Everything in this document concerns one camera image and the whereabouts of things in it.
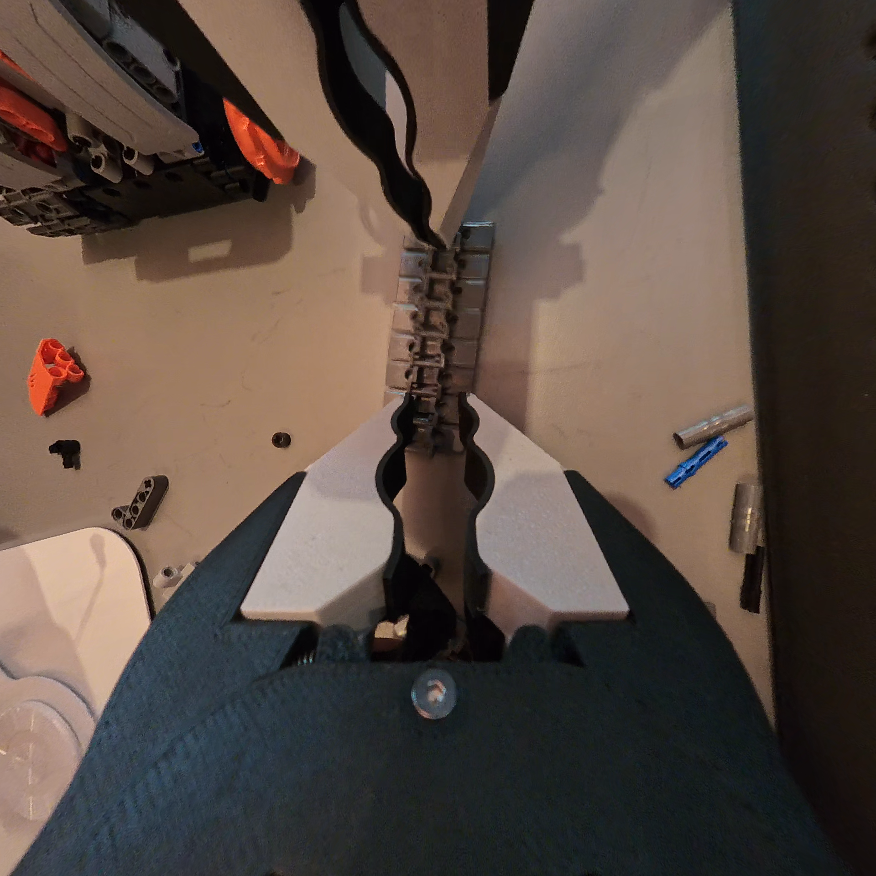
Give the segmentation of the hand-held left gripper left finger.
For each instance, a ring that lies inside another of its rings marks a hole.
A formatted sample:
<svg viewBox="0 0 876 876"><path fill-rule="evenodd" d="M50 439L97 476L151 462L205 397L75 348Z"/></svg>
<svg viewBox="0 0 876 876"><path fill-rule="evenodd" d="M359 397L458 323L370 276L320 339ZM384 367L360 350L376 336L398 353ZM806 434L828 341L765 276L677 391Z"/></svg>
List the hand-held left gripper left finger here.
<svg viewBox="0 0 876 876"><path fill-rule="evenodd" d="M378 465L399 439L397 398L304 471L240 606L245 619L373 627L386 614L392 512Z"/></svg>

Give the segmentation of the grey tube connector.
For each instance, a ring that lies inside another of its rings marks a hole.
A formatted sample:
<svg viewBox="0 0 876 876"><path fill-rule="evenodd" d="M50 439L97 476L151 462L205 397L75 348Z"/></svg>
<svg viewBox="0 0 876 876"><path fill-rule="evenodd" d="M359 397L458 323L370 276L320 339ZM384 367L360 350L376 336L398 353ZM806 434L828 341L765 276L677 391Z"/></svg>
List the grey tube connector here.
<svg viewBox="0 0 876 876"><path fill-rule="evenodd" d="M681 449L694 448L739 429L753 419L753 405L743 404L675 431L673 440Z"/></svg>

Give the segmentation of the grey clip plate assembly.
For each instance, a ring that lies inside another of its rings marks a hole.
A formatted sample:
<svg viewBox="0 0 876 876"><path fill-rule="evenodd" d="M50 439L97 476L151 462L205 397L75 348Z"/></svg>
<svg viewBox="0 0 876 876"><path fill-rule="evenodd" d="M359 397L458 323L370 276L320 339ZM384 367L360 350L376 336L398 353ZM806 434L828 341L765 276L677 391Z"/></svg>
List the grey clip plate assembly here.
<svg viewBox="0 0 876 876"><path fill-rule="evenodd" d="M458 398L473 391L490 282L496 225L470 222L440 250L407 236L392 304L385 401L409 395L427 454L455 454Z"/></svg>

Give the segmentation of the black dimpled foam pad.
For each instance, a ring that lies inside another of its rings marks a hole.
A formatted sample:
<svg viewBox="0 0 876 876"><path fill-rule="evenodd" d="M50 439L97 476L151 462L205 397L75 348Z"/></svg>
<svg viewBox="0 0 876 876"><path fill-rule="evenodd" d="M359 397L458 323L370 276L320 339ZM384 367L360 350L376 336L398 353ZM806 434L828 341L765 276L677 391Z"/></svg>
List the black dimpled foam pad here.
<svg viewBox="0 0 876 876"><path fill-rule="evenodd" d="M732 10L775 713L874 874L875 5Z"/></svg>

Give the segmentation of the grey angled holed beam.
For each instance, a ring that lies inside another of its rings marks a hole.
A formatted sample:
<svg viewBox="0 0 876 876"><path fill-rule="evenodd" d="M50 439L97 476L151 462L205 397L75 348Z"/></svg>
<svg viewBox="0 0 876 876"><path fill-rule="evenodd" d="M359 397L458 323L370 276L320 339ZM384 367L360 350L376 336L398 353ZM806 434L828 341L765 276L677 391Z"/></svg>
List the grey angled holed beam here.
<svg viewBox="0 0 876 876"><path fill-rule="evenodd" d="M144 478L131 501L111 512L112 520L125 531L147 528L167 494L169 479L164 475Z"/></svg>

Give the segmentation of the pale blue book stand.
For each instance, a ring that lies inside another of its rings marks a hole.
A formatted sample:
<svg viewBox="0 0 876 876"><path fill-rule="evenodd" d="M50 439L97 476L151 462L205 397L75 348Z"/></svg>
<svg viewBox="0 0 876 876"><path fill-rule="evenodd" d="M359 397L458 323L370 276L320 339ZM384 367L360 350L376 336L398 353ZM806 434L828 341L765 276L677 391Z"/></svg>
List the pale blue book stand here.
<svg viewBox="0 0 876 876"><path fill-rule="evenodd" d="M94 732L90 707L45 675L1 670L1 809L15 824L42 824L66 793Z"/></svg>

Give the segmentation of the orange plastic wedge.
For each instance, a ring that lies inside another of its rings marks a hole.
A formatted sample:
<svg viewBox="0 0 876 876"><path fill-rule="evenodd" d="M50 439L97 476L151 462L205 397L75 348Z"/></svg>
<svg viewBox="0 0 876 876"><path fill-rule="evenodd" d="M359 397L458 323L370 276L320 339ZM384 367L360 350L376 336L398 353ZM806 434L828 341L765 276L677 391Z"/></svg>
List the orange plastic wedge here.
<svg viewBox="0 0 876 876"><path fill-rule="evenodd" d="M26 381L31 409L39 417L45 416L64 386L79 384L85 377L86 372L59 340L41 339Z"/></svg>

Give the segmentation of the grey tube with black axle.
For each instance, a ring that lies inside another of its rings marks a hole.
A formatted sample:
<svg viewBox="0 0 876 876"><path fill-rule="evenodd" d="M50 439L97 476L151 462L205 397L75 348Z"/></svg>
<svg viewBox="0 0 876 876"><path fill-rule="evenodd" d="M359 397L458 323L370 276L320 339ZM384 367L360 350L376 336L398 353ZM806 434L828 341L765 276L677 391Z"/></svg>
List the grey tube with black axle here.
<svg viewBox="0 0 876 876"><path fill-rule="evenodd" d="M744 557L739 605L760 614L766 552L763 544L763 489L751 480L735 486L730 515L729 550Z"/></svg>

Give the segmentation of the white rounded tray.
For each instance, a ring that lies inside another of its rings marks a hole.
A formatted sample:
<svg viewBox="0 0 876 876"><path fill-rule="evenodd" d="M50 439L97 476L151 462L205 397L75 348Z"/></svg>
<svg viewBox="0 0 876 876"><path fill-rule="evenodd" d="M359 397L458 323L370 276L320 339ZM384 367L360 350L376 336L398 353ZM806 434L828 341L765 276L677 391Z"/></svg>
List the white rounded tray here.
<svg viewBox="0 0 876 876"><path fill-rule="evenodd" d="M117 533L91 527L2 549L2 668L68 685L95 728L149 623L139 561ZM2 816L2 852L14 857L43 824Z"/></svg>

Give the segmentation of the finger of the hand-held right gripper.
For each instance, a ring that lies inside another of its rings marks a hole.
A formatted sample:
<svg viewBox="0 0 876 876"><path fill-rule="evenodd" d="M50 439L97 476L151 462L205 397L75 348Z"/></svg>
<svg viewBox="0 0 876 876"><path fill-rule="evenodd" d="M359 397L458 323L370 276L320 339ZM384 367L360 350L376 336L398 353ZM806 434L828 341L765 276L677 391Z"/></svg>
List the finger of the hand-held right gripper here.
<svg viewBox="0 0 876 876"><path fill-rule="evenodd" d="M449 245L498 112L489 99L487 2L362 1L358 7L396 66L386 79L396 150L428 189L428 225Z"/></svg>
<svg viewBox="0 0 876 876"><path fill-rule="evenodd" d="M344 44L344 6L366 44L400 76L357 2L181 2L279 135L366 204L382 196L410 232L437 245L428 187L359 80Z"/></svg>

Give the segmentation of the black toy car orange wheels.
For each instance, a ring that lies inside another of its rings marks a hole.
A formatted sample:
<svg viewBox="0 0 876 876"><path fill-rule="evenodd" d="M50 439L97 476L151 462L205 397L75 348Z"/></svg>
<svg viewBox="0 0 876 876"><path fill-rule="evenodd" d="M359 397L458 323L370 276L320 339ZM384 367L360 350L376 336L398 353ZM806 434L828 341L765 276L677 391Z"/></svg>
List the black toy car orange wheels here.
<svg viewBox="0 0 876 876"><path fill-rule="evenodd" d="M298 173L178 2L2 2L1 48L1 215L32 235L262 203Z"/></svg>

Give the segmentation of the blue plastic pin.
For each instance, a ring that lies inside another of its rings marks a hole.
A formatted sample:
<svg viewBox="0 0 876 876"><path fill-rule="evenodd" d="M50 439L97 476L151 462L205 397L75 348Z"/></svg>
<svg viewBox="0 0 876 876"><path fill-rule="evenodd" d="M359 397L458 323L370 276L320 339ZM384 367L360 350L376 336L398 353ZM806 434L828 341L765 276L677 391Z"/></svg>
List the blue plastic pin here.
<svg viewBox="0 0 876 876"><path fill-rule="evenodd" d="M664 483L672 489L680 488L727 446L728 441L722 435L708 440L695 453L683 460L667 474L664 477Z"/></svg>

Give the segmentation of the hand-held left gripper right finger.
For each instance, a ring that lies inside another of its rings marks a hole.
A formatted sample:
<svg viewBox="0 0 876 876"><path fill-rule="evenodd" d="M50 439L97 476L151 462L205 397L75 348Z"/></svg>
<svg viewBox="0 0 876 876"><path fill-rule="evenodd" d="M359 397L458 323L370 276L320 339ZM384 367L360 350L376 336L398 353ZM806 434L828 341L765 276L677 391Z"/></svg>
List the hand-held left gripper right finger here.
<svg viewBox="0 0 876 876"><path fill-rule="evenodd" d="M510 643L523 628L619 621L629 605L567 473L476 395L465 397L465 607Z"/></svg>

